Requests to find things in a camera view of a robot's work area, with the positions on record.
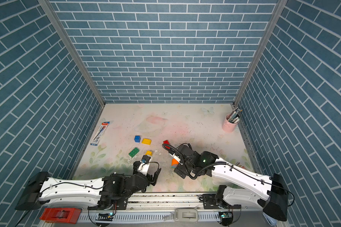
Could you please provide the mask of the pink pen cup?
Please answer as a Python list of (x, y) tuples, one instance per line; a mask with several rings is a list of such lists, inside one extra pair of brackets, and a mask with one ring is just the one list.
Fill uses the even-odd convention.
[(236, 120), (235, 122), (231, 123), (227, 119), (229, 118), (231, 114), (228, 114), (225, 116), (224, 122), (222, 124), (222, 129), (223, 131), (227, 133), (231, 133), (235, 130), (237, 124), (239, 123), (240, 120)]

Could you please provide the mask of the dark blue square lego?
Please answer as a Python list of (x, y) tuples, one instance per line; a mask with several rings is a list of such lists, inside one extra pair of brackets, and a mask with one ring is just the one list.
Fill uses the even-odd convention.
[(134, 140), (135, 140), (136, 143), (140, 143), (141, 137), (139, 135), (136, 135)]

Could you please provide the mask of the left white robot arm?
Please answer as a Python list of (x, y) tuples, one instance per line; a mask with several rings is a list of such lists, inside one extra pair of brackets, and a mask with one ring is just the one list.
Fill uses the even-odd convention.
[(32, 211), (42, 206), (51, 208), (78, 208), (89, 210), (124, 210), (128, 199), (135, 193), (146, 192), (157, 183), (161, 168), (148, 173), (150, 160), (133, 163), (132, 175), (112, 173), (90, 180), (63, 180), (48, 172), (39, 172), (27, 182), (15, 210)]

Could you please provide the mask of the orange half-round lego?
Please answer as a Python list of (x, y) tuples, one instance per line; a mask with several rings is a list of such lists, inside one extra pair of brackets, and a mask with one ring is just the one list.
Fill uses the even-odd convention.
[(178, 164), (179, 164), (179, 161), (177, 161), (176, 159), (172, 159), (171, 166), (177, 166)]

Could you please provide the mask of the coloured marker pack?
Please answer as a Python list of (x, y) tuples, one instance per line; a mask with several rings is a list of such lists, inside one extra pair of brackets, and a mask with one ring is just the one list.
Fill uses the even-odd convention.
[(240, 162), (237, 162), (236, 165), (242, 169), (247, 169), (244, 165), (242, 165)]

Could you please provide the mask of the yellow curved lego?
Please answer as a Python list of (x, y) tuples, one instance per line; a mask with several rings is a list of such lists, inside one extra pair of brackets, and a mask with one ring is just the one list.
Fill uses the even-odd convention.
[(145, 144), (145, 145), (151, 145), (151, 142), (152, 142), (152, 140), (151, 140), (151, 139), (148, 139), (148, 138), (144, 138), (144, 139), (142, 140), (142, 144)]

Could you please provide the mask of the pen package box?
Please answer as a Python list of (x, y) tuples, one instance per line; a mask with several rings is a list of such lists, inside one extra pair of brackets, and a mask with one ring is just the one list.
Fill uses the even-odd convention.
[(110, 125), (110, 122), (103, 122), (100, 125), (98, 131), (95, 133), (95, 136), (91, 140), (90, 145), (97, 146), (99, 144), (99, 141), (103, 137), (103, 135), (104, 135), (104, 133), (105, 133), (105, 131), (109, 125)]

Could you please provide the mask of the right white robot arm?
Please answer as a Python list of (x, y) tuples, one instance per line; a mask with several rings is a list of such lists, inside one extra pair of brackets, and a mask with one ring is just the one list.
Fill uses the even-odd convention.
[(268, 217), (278, 221), (287, 221), (288, 208), (292, 206), (289, 197), (293, 193), (288, 190), (283, 176), (261, 175), (233, 165), (218, 155), (204, 151), (194, 151), (190, 144), (178, 147), (164, 143), (162, 147), (178, 161), (175, 173), (181, 178), (196, 180), (200, 176), (223, 179), (249, 190), (256, 195), (256, 204)]

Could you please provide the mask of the pens in cup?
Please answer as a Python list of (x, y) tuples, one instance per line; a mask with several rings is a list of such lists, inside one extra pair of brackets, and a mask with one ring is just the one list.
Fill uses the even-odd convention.
[(236, 107), (231, 113), (230, 115), (226, 118), (228, 122), (232, 123), (232, 124), (236, 124), (240, 121), (240, 113), (242, 112), (242, 109), (240, 109), (239, 107)]

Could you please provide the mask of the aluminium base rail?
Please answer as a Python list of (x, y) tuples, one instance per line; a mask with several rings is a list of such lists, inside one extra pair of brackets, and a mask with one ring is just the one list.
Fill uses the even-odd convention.
[(199, 221), (221, 222), (226, 218), (237, 220), (244, 212), (256, 212), (269, 225), (277, 224), (263, 213), (256, 204), (257, 197), (243, 189), (226, 188), (224, 194), (209, 193), (137, 193), (132, 195), (124, 210), (81, 209), (77, 224), (89, 223), (98, 226), (109, 224), (167, 223), (163, 217), (176, 209), (196, 209)]

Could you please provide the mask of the yellow square lego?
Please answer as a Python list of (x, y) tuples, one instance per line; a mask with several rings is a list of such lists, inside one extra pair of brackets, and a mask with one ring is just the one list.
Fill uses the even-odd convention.
[(148, 151), (146, 152), (146, 155), (148, 155), (148, 156), (152, 156), (152, 155), (153, 155), (153, 153), (152, 153), (151, 151), (149, 151), (149, 150), (148, 150)]

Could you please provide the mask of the green long lego upper-left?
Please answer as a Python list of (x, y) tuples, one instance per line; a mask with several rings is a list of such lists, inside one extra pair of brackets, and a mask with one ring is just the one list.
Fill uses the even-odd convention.
[(130, 152), (129, 152), (129, 156), (131, 157), (131, 158), (133, 158), (133, 157), (135, 157), (138, 153), (139, 153), (139, 148), (133, 148)]

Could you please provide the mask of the red tool on rail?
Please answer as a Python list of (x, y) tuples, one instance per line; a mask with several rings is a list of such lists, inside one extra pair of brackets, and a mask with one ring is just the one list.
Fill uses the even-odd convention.
[(45, 208), (39, 218), (47, 223), (76, 224), (81, 213), (77, 208)]

